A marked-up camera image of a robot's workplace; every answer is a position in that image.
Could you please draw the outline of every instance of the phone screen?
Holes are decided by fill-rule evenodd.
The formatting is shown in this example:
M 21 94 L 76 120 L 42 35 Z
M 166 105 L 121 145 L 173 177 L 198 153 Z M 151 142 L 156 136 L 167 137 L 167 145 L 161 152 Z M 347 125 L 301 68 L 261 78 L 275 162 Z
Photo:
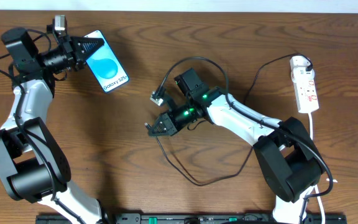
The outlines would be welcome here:
M 129 81 L 129 77 L 112 52 L 100 30 L 96 30 L 85 37 L 102 38 L 104 45 L 86 60 L 93 75 L 98 80 L 105 93 Z

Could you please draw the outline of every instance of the robotic arm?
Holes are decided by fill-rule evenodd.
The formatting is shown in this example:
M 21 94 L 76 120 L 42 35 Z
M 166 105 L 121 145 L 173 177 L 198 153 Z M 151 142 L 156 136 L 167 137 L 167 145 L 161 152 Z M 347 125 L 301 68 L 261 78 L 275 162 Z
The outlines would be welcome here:
M 220 87 L 210 89 L 192 68 L 174 80 L 187 101 L 184 105 L 177 106 L 164 90 L 162 94 L 156 93 L 158 89 L 153 92 L 151 100 L 160 106 L 166 103 L 169 109 L 160 114 L 155 124 L 149 128 L 149 136 L 173 136 L 187 124 L 200 118 L 229 129 L 253 146 L 265 181 L 277 195 L 273 213 L 276 214 L 275 218 L 279 220 L 279 216 L 285 214 L 285 219 L 280 222 L 298 223 L 299 214 L 304 209 L 302 201 L 298 199 L 310 193 L 311 186 L 318 183 L 325 170 L 304 145 L 273 128 L 296 134 L 308 145 L 314 146 L 302 123 L 292 117 L 283 122 L 264 116 L 236 101 Z M 262 126 L 256 121 L 263 121 L 273 128 Z M 280 150 L 292 146 L 294 151 L 283 157 Z
M 59 15 L 47 26 L 58 46 L 39 54 L 27 31 L 35 32 L 19 27 L 1 36 L 14 60 L 9 70 L 15 94 L 12 110 L 0 129 L 1 182 L 12 199 L 47 205 L 72 223 L 109 223 L 99 202 L 71 180 L 68 161 L 45 125 L 55 93 L 53 74 L 84 68 L 86 59 L 104 41 L 69 36 L 66 18 Z M 15 77 L 13 65 L 19 71 Z M 31 150 L 34 158 L 14 162 Z

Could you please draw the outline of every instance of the white power strip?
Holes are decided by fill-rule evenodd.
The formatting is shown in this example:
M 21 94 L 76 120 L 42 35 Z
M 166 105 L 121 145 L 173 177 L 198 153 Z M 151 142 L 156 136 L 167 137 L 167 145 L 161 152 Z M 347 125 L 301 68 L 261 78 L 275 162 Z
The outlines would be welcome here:
M 306 71 L 310 65 L 303 56 L 294 56 L 290 60 L 291 79 L 295 87 L 296 104 L 299 113 L 311 113 L 319 108 L 314 70 Z

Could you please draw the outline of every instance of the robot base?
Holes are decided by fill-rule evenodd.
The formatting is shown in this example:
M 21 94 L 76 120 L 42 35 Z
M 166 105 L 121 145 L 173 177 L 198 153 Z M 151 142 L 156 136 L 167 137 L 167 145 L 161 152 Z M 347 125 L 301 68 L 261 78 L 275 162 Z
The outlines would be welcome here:
M 276 224 L 269 213 L 246 213 L 243 215 L 140 215 L 123 213 L 115 216 L 115 224 L 222 224 L 240 221 L 250 224 Z M 320 224 L 321 215 L 308 213 L 303 224 Z M 71 224 L 61 215 L 37 215 L 35 224 Z M 326 224 L 347 224 L 345 215 L 326 215 Z

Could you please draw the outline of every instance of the wooden table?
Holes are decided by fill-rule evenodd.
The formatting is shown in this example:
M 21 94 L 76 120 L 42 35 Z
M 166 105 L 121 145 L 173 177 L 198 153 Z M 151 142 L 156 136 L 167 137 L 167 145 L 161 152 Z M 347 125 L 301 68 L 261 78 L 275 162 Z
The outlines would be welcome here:
M 70 73 L 57 83 L 48 111 L 47 126 L 68 158 L 72 179 L 111 212 L 271 211 L 275 196 L 255 154 L 239 177 L 207 187 L 191 185 L 170 167 L 144 128 L 166 109 L 149 96 L 176 61 L 202 55 L 228 72 L 231 93 L 242 99 L 263 63 L 301 52 L 316 70 L 315 143 L 338 181 L 323 197 L 324 207 L 358 223 L 358 15 L 0 11 L 0 36 L 16 26 L 45 30 L 55 14 L 67 15 L 71 35 L 101 30 L 131 78 L 104 94 L 88 69 Z M 46 41 L 38 46 L 45 50 Z M 0 55 L 6 52 L 0 41 Z M 0 67 L 7 69 L 9 62 Z M 224 86 L 223 76 L 201 62 L 180 65 L 174 74 L 190 67 L 211 86 Z M 282 120 L 294 116 L 307 127 L 307 115 L 297 112 L 289 74 L 287 60 L 265 68 L 247 105 Z M 168 92 L 184 102 L 173 77 Z M 0 74 L 0 126 L 12 102 L 11 82 Z M 208 123 L 162 143 L 199 180 L 235 173 L 249 150 L 235 134 Z M 320 190 L 327 185 L 322 178 Z M 308 209 L 319 212 L 315 199 Z M 0 181 L 0 223 L 33 223 L 40 213 L 54 211 L 11 200 Z

